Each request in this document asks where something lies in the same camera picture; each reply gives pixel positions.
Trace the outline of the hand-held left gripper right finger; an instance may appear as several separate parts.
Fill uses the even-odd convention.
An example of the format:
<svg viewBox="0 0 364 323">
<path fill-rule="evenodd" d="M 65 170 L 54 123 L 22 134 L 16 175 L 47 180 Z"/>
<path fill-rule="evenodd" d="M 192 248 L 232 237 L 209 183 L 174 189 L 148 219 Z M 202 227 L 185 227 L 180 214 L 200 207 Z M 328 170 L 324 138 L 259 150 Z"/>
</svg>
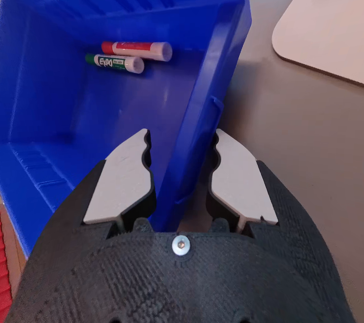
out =
<svg viewBox="0 0 364 323">
<path fill-rule="evenodd" d="M 224 219 L 230 232 L 243 232 L 247 222 L 277 225 L 278 217 L 253 154 L 222 129 L 216 129 L 212 150 L 216 165 L 209 175 L 206 196 L 212 219 Z"/>
</svg>

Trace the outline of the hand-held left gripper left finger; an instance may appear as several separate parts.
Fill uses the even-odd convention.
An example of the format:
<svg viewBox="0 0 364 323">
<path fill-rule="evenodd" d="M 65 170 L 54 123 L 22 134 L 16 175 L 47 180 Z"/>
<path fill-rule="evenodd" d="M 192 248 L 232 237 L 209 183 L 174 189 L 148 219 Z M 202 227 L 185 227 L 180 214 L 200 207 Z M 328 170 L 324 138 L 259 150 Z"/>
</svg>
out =
<svg viewBox="0 0 364 323">
<path fill-rule="evenodd" d="M 106 158 L 83 222 L 114 221 L 133 225 L 156 209 L 151 166 L 151 135 L 141 129 L 118 145 Z"/>
</svg>

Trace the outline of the blue plastic bin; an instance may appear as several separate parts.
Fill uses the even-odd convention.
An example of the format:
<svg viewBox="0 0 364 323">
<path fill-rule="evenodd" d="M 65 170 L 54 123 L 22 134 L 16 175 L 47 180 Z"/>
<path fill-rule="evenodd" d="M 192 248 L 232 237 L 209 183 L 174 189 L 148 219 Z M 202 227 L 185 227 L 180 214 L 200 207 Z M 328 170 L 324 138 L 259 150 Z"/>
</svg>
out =
<svg viewBox="0 0 364 323">
<path fill-rule="evenodd" d="M 26 258 L 71 191 L 143 128 L 151 224 L 177 230 L 251 23 L 249 0 L 1 0 L 1 196 Z M 104 41 L 168 42 L 173 55 L 141 58 L 141 74 L 86 63 Z"/>
</svg>

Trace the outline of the green dry erase marker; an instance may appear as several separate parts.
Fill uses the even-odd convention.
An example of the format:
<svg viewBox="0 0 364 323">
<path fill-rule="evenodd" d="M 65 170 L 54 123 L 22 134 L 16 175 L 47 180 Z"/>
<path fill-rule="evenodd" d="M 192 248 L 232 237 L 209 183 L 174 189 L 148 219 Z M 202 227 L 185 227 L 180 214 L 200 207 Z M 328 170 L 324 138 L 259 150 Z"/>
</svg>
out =
<svg viewBox="0 0 364 323">
<path fill-rule="evenodd" d="M 113 70 L 125 70 L 134 74 L 141 74 L 144 71 L 144 61 L 140 57 L 124 57 L 111 55 L 95 55 L 94 62 L 99 67 Z"/>
</svg>

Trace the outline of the red dry erase marker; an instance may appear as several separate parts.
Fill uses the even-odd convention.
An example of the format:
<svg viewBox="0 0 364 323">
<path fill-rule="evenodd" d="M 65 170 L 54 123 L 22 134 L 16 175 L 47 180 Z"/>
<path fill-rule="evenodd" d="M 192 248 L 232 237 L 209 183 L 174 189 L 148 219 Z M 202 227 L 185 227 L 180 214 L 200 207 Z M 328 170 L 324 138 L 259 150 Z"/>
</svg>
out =
<svg viewBox="0 0 364 323">
<path fill-rule="evenodd" d="M 165 62 L 170 61 L 173 55 L 172 47 L 168 42 L 115 42 L 112 44 L 112 50 L 116 55 Z"/>
</svg>

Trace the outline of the white whiteboard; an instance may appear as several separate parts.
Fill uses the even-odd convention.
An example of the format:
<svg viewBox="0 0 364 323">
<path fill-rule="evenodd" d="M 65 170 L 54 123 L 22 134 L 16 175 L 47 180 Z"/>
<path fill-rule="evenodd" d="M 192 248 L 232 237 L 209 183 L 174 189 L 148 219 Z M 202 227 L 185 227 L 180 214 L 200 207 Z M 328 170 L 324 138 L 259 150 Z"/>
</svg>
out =
<svg viewBox="0 0 364 323">
<path fill-rule="evenodd" d="M 364 0 L 292 0 L 271 40 L 287 61 L 364 84 Z"/>
</svg>

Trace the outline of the red plastic bin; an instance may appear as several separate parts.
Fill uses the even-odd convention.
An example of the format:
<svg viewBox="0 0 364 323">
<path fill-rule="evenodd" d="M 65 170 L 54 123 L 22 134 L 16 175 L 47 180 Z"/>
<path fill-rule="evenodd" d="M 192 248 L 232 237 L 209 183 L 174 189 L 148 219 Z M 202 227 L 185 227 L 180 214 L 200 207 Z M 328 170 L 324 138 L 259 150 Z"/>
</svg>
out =
<svg viewBox="0 0 364 323">
<path fill-rule="evenodd" d="M 0 322 L 5 318 L 13 303 L 11 271 L 9 267 L 10 249 L 9 249 L 9 231 L 5 217 L 5 207 L 1 204 L 1 221 L 0 221 Z"/>
</svg>

